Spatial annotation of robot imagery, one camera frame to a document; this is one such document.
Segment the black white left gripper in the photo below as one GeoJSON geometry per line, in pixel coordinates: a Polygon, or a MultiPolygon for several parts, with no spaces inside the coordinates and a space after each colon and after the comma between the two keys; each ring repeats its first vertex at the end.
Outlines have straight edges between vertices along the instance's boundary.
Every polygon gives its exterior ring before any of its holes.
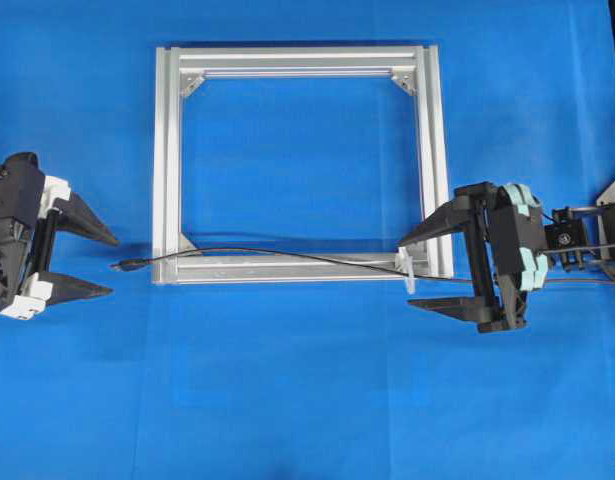
{"type": "Polygon", "coordinates": [[[119,240],[67,181],[45,175],[33,152],[20,152],[0,165],[0,314],[30,319],[47,303],[110,295],[111,288],[47,272],[46,281],[28,273],[33,236],[40,220],[58,211],[57,228],[110,246],[119,240]]]}

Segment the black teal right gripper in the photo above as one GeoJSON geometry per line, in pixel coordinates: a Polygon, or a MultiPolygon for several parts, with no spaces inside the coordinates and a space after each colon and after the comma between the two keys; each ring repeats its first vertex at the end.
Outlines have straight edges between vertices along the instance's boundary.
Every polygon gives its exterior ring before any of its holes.
{"type": "Polygon", "coordinates": [[[548,270],[542,205],[521,183],[482,182],[454,190],[406,234],[399,247],[463,231],[472,297],[411,299],[410,306],[477,324],[480,333],[522,329],[528,294],[543,287],[548,270]],[[485,312],[480,315],[480,305],[485,312]]]}

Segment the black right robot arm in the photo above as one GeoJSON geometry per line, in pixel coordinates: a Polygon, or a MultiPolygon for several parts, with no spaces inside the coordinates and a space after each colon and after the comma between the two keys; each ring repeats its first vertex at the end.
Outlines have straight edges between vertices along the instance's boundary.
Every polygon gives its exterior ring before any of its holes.
{"type": "Polygon", "coordinates": [[[565,271],[598,266],[615,284],[615,200],[545,214],[524,184],[463,186],[400,241],[399,255],[454,233],[465,241],[473,296],[412,304],[472,322],[481,333],[524,328],[527,297],[544,287],[555,264],[565,271]]]}

